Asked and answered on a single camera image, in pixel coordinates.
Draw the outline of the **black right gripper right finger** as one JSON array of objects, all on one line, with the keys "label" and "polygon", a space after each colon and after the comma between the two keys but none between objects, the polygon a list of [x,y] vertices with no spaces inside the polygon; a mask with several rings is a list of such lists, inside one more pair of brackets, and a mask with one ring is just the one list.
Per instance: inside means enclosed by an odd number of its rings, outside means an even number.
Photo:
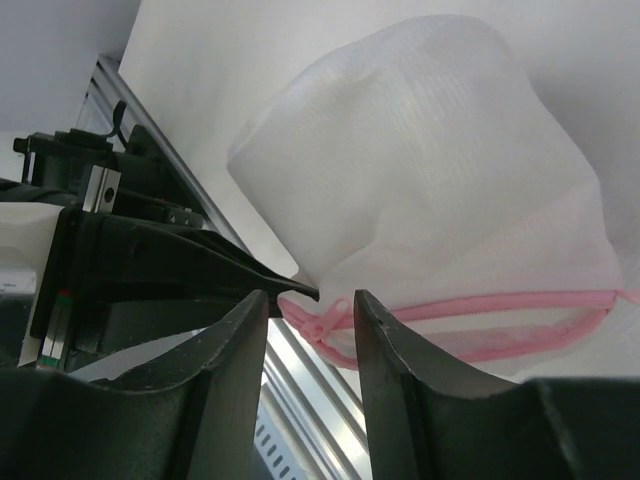
[{"label": "black right gripper right finger", "polygon": [[402,325],[370,292],[354,324],[376,479],[635,479],[635,378],[483,372]]}]

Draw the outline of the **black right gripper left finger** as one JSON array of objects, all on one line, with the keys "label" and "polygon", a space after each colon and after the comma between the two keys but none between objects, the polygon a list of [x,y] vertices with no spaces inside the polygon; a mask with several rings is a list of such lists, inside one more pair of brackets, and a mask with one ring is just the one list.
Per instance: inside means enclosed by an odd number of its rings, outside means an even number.
[{"label": "black right gripper left finger", "polygon": [[269,319],[262,291],[118,378],[1,373],[5,479],[246,479]]}]

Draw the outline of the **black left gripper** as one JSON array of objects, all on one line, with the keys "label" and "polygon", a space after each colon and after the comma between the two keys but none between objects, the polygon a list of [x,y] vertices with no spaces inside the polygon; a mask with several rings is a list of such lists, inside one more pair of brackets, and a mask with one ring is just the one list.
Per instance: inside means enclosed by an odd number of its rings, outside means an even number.
[{"label": "black left gripper", "polygon": [[73,307],[68,275],[74,255],[77,296],[235,303],[262,290],[270,302],[287,291],[319,298],[316,288],[277,274],[214,231],[95,214],[113,210],[120,179],[116,170],[91,167],[80,198],[58,213],[20,367],[64,368]]}]

